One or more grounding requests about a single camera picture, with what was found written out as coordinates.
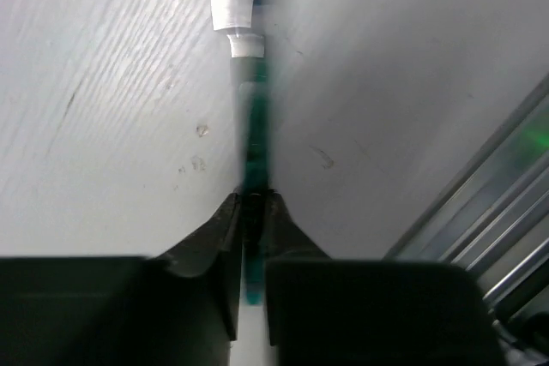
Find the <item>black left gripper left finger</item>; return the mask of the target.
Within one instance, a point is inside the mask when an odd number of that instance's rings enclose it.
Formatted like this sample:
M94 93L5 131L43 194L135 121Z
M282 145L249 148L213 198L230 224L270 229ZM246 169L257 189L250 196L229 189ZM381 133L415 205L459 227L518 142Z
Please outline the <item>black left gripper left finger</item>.
M162 255L1 261L4 365L226 365L237 337L240 199Z

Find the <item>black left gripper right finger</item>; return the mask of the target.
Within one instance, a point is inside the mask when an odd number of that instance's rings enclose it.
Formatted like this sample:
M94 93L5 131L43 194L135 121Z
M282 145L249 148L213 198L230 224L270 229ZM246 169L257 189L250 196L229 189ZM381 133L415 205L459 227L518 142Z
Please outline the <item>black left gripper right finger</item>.
M441 263L328 257L266 200L268 338L279 365L503 365L479 287Z

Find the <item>green handled fork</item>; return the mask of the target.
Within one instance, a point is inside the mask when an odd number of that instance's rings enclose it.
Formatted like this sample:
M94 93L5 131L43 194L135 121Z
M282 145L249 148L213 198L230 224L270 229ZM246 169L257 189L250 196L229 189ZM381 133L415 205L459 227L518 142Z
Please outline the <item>green handled fork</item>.
M262 301L263 220L269 190L270 91L264 0L210 0L213 29L228 39L236 98L242 183L238 225L243 232L244 295Z

